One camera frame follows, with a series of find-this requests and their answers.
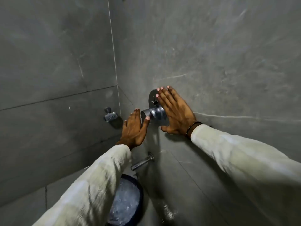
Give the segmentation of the person's right hand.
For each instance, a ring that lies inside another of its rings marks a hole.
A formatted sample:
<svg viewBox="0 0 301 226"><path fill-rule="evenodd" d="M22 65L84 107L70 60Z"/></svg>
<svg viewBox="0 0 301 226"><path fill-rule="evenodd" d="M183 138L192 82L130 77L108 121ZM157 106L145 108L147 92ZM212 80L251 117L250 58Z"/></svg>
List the person's right hand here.
<svg viewBox="0 0 301 226"><path fill-rule="evenodd" d="M178 106L176 103L174 110L164 111L167 114L169 121L168 126L171 126L174 129L174 134L182 135L190 139L194 129L202 125L200 121L197 121L188 104L187 106Z"/></svg>

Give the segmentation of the person's left hand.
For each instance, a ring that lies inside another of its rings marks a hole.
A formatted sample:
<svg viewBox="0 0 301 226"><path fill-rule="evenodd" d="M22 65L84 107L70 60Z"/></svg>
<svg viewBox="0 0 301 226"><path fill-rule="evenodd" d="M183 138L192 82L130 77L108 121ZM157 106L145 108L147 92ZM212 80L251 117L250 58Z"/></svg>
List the person's left hand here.
<svg viewBox="0 0 301 226"><path fill-rule="evenodd" d="M122 135L116 145L126 145L130 150L140 146L144 139L140 138L141 122L140 109L136 108L124 121L122 126Z"/></svg>

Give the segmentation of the person's left forearm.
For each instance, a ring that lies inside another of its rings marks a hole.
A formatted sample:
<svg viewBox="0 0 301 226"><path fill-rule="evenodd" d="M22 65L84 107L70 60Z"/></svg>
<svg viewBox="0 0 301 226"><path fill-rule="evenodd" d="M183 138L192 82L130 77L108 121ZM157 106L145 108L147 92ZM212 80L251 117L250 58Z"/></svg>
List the person's left forearm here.
<svg viewBox="0 0 301 226"><path fill-rule="evenodd" d="M130 159L127 145L110 148L32 226L105 226Z"/></svg>

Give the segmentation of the person's right forearm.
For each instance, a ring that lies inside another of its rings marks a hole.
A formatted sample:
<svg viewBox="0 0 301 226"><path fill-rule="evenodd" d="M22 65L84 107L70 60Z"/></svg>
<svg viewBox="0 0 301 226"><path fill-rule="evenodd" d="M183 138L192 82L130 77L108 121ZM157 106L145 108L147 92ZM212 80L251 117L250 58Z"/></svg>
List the person's right forearm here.
<svg viewBox="0 0 301 226"><path fill-rule="evenodd" d="M262 211L301 209L301 163L263 142L197 126L192 142Z"/></svg>

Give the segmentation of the chrome shower mixer valve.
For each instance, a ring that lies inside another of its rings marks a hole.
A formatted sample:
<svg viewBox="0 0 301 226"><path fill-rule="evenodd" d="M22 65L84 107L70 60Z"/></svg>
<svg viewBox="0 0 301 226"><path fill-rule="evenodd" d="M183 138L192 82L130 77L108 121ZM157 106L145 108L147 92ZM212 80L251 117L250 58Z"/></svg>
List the chrome shower mixer valve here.
<svg viewBox="0 0 301 226"><path fill-rule="evenodd" d="M168 119L167 114L164 111L164 108L161 106L160 102L156 98L157 90L154 89L149 93L148 97L148 108L145 110L142 110L140 112L141 115L141 121L144 121L144 119L149 116L150 122L153 122L157 125L167 125Z"/></svg>

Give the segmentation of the chrome tap spout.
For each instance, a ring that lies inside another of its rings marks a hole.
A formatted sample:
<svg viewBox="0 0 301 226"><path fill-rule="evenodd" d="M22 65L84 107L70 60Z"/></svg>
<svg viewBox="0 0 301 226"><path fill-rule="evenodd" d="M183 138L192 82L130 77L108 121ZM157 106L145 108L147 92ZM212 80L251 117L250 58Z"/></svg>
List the chrome tap spout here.
<svg viewBox="0 0 301 226"><path fill-rule="evenodd" d="M130 167L130 169L131 169L132 171L135 171L135 170L137 170L138 168L142 167L143 165L147 164L148 162L154 162L154 161L155 161L155 159L154 159L153 154L152 154L151 152L148 152L148 156L147 156L146 158L144 158L144 159L141 160L140 162L138 162L138 163L132 165L132 166Z"/></svg>

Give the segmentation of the blue bucket with water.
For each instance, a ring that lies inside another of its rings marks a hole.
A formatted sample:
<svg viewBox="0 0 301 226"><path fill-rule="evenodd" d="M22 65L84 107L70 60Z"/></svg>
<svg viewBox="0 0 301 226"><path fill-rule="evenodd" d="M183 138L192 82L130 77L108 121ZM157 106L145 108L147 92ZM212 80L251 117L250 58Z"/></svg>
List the blue bucket with water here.
<svg viewBox="0 0 301 226"><path fill-rule="evenodd" d="M106 226L137 226L142 218L144 191L137 179L122 174Z"/></svg>

